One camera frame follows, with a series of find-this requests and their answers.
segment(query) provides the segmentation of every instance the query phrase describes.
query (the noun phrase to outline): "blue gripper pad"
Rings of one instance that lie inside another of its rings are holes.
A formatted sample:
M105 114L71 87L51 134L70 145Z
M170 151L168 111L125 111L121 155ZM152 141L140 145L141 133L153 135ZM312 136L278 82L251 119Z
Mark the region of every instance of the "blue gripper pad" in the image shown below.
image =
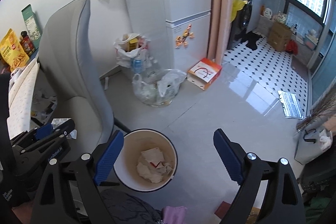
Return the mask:
M123 146L124 135L119 131L96 164L96 172L93 180L97 186L99 186L102 181L106 181Z
M222 159L231 180L236 181L238 185L241 185L244 180L242 162L231 148L229 142L231 143L223 130L217 129L215 131L213 135L213 144Z
M39 128L35 133L36 140L42 140L44 137L49 136L53 132L54 128L51 123L47 123L45 126Z

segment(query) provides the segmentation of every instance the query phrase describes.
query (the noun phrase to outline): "chair backrest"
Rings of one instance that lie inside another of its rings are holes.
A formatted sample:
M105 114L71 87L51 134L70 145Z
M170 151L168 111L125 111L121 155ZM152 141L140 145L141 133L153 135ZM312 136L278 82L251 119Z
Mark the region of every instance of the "chair backrest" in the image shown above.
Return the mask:
M40 41L39 62L58 101L85 98L101 122L99 143L108 140L114 118L92 59L88 41L90 0L74 0L48 20Z

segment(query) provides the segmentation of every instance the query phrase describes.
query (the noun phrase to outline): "pink curtain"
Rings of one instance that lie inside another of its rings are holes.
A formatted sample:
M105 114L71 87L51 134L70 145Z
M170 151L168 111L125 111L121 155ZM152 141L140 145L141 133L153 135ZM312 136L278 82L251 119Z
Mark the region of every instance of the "pink curtain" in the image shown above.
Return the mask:
M232 0L212 0L208 59L222 63L230 35Z

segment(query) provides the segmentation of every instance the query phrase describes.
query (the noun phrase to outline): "yellow plastic bag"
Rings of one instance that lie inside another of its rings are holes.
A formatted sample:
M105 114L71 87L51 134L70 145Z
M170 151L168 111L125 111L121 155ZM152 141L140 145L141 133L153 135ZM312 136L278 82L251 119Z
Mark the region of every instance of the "yellow plastic bag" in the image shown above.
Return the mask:
M9 29L8 33L0 42L0 54L10 66L10 71L25 66L29 60L29 56L25 53L12 29Z
M231 22L235 20L237 16L237 11L241 10L245 6L245 4L247 4L247 0L233 0Z

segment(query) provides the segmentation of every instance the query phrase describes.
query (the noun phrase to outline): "red cloth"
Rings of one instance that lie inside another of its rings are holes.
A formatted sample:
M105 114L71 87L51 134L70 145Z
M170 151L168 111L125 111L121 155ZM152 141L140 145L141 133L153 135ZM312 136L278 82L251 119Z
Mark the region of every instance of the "red cloth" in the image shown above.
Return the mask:
M298 54L298 49L297 49L297 44L295 43L294 40L290 40L286 46L286 52L292 53L297 55Z

